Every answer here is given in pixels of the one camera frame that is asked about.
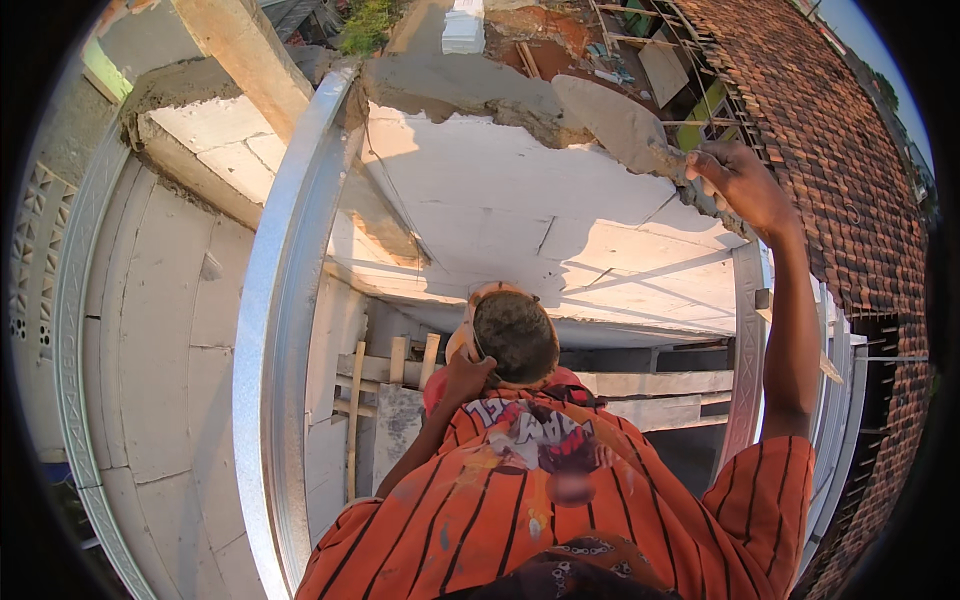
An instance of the bucket of mortar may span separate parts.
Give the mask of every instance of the bucket of mortar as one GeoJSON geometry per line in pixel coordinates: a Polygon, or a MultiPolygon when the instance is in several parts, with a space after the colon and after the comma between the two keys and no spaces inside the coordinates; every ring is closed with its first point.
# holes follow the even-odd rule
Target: bucket of mortar
{"type": "Polygon", "coordinates": [[[503,281],[470,295],[464,320],[446,344],[447,364],[460,346],[473,362],[495,358],[499,387],[512,390],[543,387],[560,359],[557,331],[539,299],[503,281]]]}

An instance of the worker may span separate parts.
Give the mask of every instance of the worker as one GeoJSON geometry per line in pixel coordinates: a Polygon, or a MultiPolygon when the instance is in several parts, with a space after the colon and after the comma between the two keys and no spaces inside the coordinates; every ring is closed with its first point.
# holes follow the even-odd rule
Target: worker
{"type": "Polygon", "coordinates": [[[697,499],[582,387],[490,389],[495,358],[461,349],[376,496],[346,506],[313,550],[299,600],[787,595],[804,545],[820,357],[804,230],[744,145],[702,144],[686,165],[776,258],[760,442],[697,499]]]}

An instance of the green plant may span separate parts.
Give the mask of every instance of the green plant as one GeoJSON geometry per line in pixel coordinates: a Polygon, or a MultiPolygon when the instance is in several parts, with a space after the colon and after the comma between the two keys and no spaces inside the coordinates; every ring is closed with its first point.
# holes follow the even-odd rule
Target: green plant
{"type": "Polygon", "coordinates": [[[376,52],[387,41],[387,29],[393,24],[390,0],[353,0],[352,14],[344,25],[340,50],[348,55],[376,52]]]}

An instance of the orange striped shirt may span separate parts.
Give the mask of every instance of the orange striped shirt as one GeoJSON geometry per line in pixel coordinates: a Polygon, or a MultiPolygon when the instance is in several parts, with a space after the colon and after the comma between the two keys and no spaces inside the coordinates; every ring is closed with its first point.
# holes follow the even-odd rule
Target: orange striped shirt
{"type": "Polygon", "coordinates": [[[620,417],[545,395],[487,397],[462,406],[437,456],[386,498],[343,510],[297,598],[437,598],[592,530],[634,542],[684,598],[783,598],[812,472],[807,440],[766,440],[698,500],[620,417]]]}

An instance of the tree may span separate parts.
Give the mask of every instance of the tree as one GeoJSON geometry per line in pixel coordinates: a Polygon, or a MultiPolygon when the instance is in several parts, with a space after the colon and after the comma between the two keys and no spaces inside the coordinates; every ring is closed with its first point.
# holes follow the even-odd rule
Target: tree
{"type": "Polygon", "coordinates": [[[897,97],[897,92],[894,90],[894,87],[890,85],[890,81],[883,73],[877,73],[869,64],[867,68],[870,69],[870,72],[874,75],[874,85],[880,92],[880,98],[890,107],[890,110],[897,112],[897,108],[900,107],[900,98],[897,97]]]}

